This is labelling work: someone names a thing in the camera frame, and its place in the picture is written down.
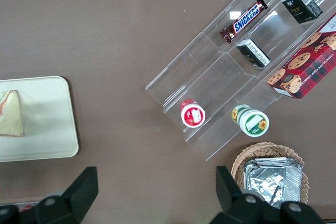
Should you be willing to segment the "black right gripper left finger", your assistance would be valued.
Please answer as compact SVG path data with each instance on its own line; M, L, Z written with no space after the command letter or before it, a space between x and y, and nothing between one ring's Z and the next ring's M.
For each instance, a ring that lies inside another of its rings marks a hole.
M60 196L43 199L34 209L37 223L81 223L98 195L96 167L87 167Z

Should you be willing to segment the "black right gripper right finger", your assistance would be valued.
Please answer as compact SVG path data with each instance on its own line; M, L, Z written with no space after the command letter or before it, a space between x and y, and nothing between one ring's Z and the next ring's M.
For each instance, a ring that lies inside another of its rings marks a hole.
M216 167L216 193L222 212L211 223L263 223L263 201L252 194L244 194L227 167Z

